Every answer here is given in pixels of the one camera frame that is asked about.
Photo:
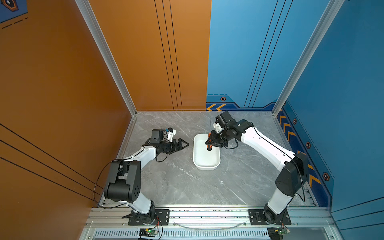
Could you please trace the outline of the orange handle screwdriver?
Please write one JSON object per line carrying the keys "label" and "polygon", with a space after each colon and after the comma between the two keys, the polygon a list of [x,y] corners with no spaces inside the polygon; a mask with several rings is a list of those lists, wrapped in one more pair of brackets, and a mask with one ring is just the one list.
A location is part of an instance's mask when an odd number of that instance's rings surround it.
{"label": "orange handle screwdriver", "polygon": [[212,150],[211,134],[212,134],[212,128],[213,128],[212,118],[210,118],[210,125],[209,126],[210,126],[210,132],[209,132],[209,135],[208,135],[208,140],[206,141],[206,145],[207,145],[207,150],[211,151]]}

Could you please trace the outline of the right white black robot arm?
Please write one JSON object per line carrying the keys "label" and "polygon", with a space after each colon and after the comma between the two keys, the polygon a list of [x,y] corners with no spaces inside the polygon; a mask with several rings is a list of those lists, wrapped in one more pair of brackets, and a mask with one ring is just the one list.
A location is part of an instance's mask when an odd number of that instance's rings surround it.
{"label": "right white black robot arm", "polygon": [[213,147],[229,148],[229,141],[242,142],[250,146],[279,171],[275,180],[276,189],[266,203],[263,216],[269,225],[279,224],[286,216],[288,205],[309,178],[308,159],[305,154],[295,154],[281,147],[262,134],[253,123],[247,120],[236,121],[228,112],[216,117],[214,130],[206,141],[207,150]]}

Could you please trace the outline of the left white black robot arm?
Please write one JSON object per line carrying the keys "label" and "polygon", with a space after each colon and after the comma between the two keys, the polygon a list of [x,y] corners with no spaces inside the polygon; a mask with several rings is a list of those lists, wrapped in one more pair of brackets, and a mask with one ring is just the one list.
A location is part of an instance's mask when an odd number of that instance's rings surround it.
{"label": "left white black robot arm", "polygon": [[160,154],[166,156],[181,151],[189,146],[183,139],[155,140],[147,139],[140,150],[123,160],[111,162],[104,188],[104,197],[122,203],[132,209],[127,218],[150,225],[156,217],[155,204],[141,193],[141,170]]}

